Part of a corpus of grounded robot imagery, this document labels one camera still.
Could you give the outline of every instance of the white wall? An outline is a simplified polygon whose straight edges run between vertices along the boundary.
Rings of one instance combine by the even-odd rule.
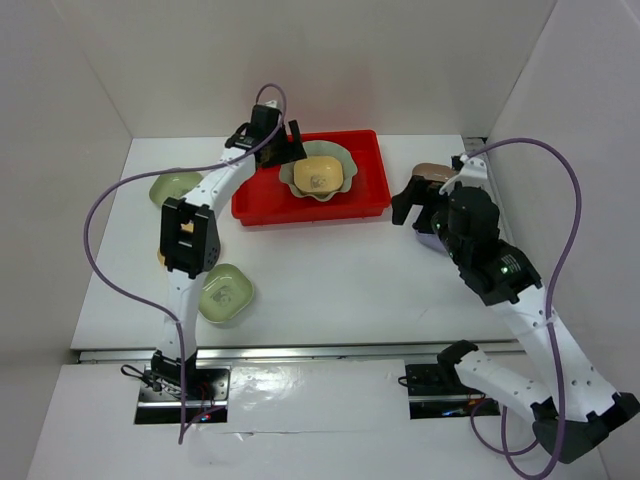
[[[266,81],[305,131],[487,135],[555,0],[53,0],[135,137],[226,135]]]
[[[556,305],[597,367],[640,396],[640,0],[559,0],[490,140],[546,140],[581,180],[581,232]],[[535,147],[491,155],[518,245],[549,278],[566,240],[573,193]],[[640,474],[640,420],[601,447],[613,479]]]
[[[15,480],[89,281],[84,216],[118,178],[131,137],[49,2],[0,2],[0,72],[0,465]]]

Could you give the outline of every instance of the red plastic tray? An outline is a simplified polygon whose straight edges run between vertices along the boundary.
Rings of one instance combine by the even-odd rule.
[[[242,225],[375,217],[391,204],[378,137],[373,130],[303,134],[302,141],[308,140],[327,140],[351,152],[358,166],[351,190],[337,193],[326,203],[310,197],[297,198],[280,182],[280,168],[259,170],[231,200],[231,213]]]

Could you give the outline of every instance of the white table surface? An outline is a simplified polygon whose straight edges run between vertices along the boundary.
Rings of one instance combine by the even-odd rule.
[[[193,428],[179,447],[176,425],[133,424],[139,384],[119,365],[65,366],[28,480],[518,478],[468,419],[410,420],[401,370],[346,360],[234,368],[228,423]],[[478,428],[499,444],[498,417]],[[524,447],[530,426],[510,417],[509,438]],[[548,459],[537,447],[518,464],[536,473]],[[607,477],[592,451],[548,478]]]
[[[379,136],[392,195],[416,163],[448,164],[460,136]],[[223,138],[136,139],[123,177],[212,163]],[[163,303],[167,279],[156,251],[160,209],[148,198],[154,179],[117,192],[98,263],[117,284]],[[244,228],[227,205],[218,228],[221,263],[239,267],[256,287],[251,305],[223,326],[202,317],[201,347],[291,346],[504,340],[512,335],[458,277],[448,257],[428,250],[411,223],[379,218]],[[73,338],[75,349],[153,348],[163,315],[111,291],[93,275]]]

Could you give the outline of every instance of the bowl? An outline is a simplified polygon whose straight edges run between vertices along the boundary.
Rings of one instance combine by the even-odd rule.
[[[149,198],[153,203],[162,207],[169,198],[181,198],[193,190],[202,180],[198,172],[165,173],[156,178],[149,190]]]
[[[302,146],[304,147],[304,151],[306,152],[307,157],[329,156],[336,158],[342,165],[343,182],[342,186],[339,189],[324,195],[302,192],[293,183],[293,170],[295,162],[287,163],[280,167],[279,178],[282,183],[286,184],[289,187],[289,190],[291,190],[291,193],[294,196],[298,198],[312,197],[319,202],[328,202],[336,193],[346,193],[351,190],[352,179],[358,173],[358,167],[353,161],[353,157],[351,156],[351,153],[349,153],[349,150],[344,148],[342,145],[338,145],[337,143],[333,142],[327,142],[325,140],[312,140],[309,142],[304,142]]]
[[[200,313],[211,323],[227,322],[251,303],[253,294],[253,284],[238,267],[220,263],[204,281]]]

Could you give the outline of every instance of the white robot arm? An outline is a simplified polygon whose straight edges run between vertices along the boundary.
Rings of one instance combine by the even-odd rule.
[[[193,389],[201,383],[195,367],[196,320],[205,278],[220,256],[216,219],[233,194],[258,168],[306,158],[297,123],[289,122],[293,137],[289,140],[284,126],[278,130],[280,116],[276,102],[255,105],[251,122],[242,125],[225,144],[219,160],[225,167],[213,170],[183,198],[168,198],[162,206],[160,253],[169,272],[167,307],[182,327],[184,359],[175,321],[165,316],[164,335],[151,360],[151,375],[179,386],[180,365],[184,360],[189,395],[197,396],[198,391]],[[254,155],[236,160],[266,141],[274,130],[277,133]],[[191,230],[183,228],[188,224],[192,225]]]
[[[565,440],[560,461],[570,463],[602,442],[640,411],[636,397],[618,392],[593,367],[555,310],[545,315],[546,289],[526,255],[499,239],[500,212],[483,186],[487,168],[480,158],[454,157],[449,178],[412,176],[392,199],[393,223],[402,224],[412,205],[423,210],[418,233],[437,237],[460,277],[504,321],[523,346],[542,382],[524,378],[461,341],[438,356],[444,375],[484,392],[530,421],[540,444],[555,446],[557,369],[547,325],[553,323],[565,385]]]

